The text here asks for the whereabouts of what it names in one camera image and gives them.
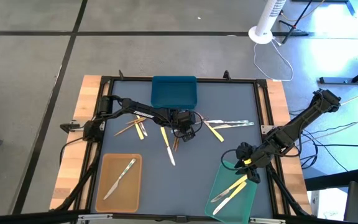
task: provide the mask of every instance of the orange tray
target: orange tray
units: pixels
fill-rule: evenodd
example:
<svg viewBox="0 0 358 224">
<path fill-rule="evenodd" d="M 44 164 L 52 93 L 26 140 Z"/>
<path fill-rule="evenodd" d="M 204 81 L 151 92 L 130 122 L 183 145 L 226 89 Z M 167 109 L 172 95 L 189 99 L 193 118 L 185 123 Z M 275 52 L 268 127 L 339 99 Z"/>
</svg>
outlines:
<svg viewBox="0 0 358 224">
<path fill-rule="evenodd" d="M 136 162 L 119 181 L 115 191 L 103 200 L 111 186 L 132 159 Z M 140 183 L 142 179 L 142 156 L 140 154 L 105 154 L 100 174 L 97 212 L 136 212 L 139 207 Z"/>
</svg>

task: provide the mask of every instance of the gray table surface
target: gray table surface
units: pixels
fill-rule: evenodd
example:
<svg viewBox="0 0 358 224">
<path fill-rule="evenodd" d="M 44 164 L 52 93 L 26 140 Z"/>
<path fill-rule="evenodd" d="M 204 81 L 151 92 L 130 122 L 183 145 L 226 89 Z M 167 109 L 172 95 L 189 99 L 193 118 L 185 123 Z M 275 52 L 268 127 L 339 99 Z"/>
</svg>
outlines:
<svg viewBox="0 0 358 224">
<path fill-rule="evenodd" d="M 114 82 L 112 94 L 150 105 L 152 82 Z M 114 137 L 125 128 L 126 122 L 135 119 L 133 114 L 124 114 L 110 119 L 106 124 L 101 157 L 106 153 L 139 153 L 142 155 L 142 184 L 138 214 L 205 216 L 204 208 L 220 165 L 222 153 L 235 149 L 242 142 L 259 145 L 260 124 L 258 120 L 254 87 L 248 83 L 198 83 L 198 104 L 195 111 L 209 119 L 226 121 L 248 119 L 254 126 L 220 129 L 224 142 L 220 142 L 205 126 L 188 142 L 181 141 L 178 151 L 173 152 L 176 166 L 168 158 L 160 126 L 147 120 L 144 126 L 149 134 L 140 140 L 135 128 Z M 113 105 L 113 111 L 119 108 Z M 173 135 L 166 128 L 170 145 Z M 225 160 L 235 162 L 234 154 Z M 101 163 L 98 167 L 92 212 L 95 203 Z M 261 182 L 258 186 L 251 211 L 253 217 L 272 217 L 266 171 L 259 170 Z"/>
</svg>

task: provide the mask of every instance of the concrete floor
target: concrete floor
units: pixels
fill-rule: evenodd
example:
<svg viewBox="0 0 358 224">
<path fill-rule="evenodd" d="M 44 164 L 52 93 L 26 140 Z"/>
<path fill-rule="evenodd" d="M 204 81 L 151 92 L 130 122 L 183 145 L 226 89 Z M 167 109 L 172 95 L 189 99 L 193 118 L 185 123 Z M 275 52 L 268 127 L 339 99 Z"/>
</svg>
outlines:
<svg viewBox="0 0 358 224">
<path fill-rule="evenodd" d="M 0 0 L 0 30 L 72 30 L 80 0 Z M 259 0 L 123 1 L 93 0 L 86 7 L 82 31 L 247 31 L 256 25 L 264 2 Z M 305 3 L 287 1 L 288 17 Z M 312 92 L 328 88 L 347 100 L 358 86 L 319 85 L 316 79 L 358 74 L 358 20 L 345 4 L 324 3 L 298 27 L 318 37 L 291 38 L 280 51 L 295 77 L 285 82 L 290 110 L 307 106 Z M 276 22 L 274 31 L 286 31 Z M 32 148 L 69 37 L 0 37 L 0 215 L 8 212 L 24 162 Z M 77 37 L 53 111 L 24 212 L 46 211 L 58 172 L 58 155 L 67 135 L 58 127 L 72 118 L 83 75 L 196 75 L 264 78 L 254 67 L 248 37 Z M 271 45 L 257 46 L 257 63 L 275 78 L 289 69 Z M 317 131 L 358 119 L 358 100 L 327 114 L 308 128 Z M 324 138 L 323 143 L 358 144 L 358 125 Z M 347 169 L 358 169 L 358 148 L 329 148 Z M 305 144 L 302 157 L 314 152 Z M 305 177 L 342 172 L 321 148 Z"/>
</svg>

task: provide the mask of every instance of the blue plastic container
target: blue plastic container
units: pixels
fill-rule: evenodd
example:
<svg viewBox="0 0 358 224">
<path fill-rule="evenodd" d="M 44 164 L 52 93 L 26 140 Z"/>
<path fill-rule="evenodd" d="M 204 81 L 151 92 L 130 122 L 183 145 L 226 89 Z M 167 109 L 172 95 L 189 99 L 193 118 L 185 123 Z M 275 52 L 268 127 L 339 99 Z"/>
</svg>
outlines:
<svg viewBox="0 0 358 224">
<path fill-rule="evenodd" d="M 152 106 L 192 110 L 197 105 L 197 78 L 154 76 Z"/>
</svg>

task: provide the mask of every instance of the green tray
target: green tray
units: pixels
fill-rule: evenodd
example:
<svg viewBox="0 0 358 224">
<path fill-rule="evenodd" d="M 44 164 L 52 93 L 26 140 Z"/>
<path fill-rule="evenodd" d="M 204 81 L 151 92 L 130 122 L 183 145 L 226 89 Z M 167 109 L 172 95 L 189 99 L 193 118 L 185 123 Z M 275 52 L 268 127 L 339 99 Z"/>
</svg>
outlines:
<svg viewBox="0 0 358 224">
<path fill-rule="evenodd" d="M 224 161 L 227 167 L 233 168 L 234 164 Z M 211 200 L 217 195 L 222 193 L 228 187 L 230 187 L 235 181 L 237 181 L 241 175 L 236 175 L 235 171 L 228 170 L 221 164 L 219 166 L 218 173 L 214 181 L 214 185 L 209 194 L 209 199 L 205 206 L 205 214 L 212 217 L 220 222 L 227 224 L 238 224 L 248 223 L 249 216 L 252 209 L 252 203 L 257 189 L 257 184 L 253 181 L 246 180 L 247 185 L 234 196 L 217 214 L 213 215 L 215 208 L 230 194 L 235 191 L 236 188 L 232 189 L 226 196 L 218 200 L 217 202 L 211 203 Z"/>
</svg>

